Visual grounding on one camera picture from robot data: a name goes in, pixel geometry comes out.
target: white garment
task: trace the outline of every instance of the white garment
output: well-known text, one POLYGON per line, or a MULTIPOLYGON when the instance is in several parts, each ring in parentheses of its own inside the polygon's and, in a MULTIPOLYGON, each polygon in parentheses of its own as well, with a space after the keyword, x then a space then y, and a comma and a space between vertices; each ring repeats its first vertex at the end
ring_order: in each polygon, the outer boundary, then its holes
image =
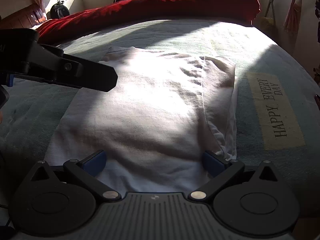
POLYGON ((117 86, 79 90, 49 144, 50 165, 103 149, 97 178, 122 195, 189 193, 208 181, 205 150, 236 158, 233 63, 134 47, 111 47, 100 63, 115 68, 117 86))

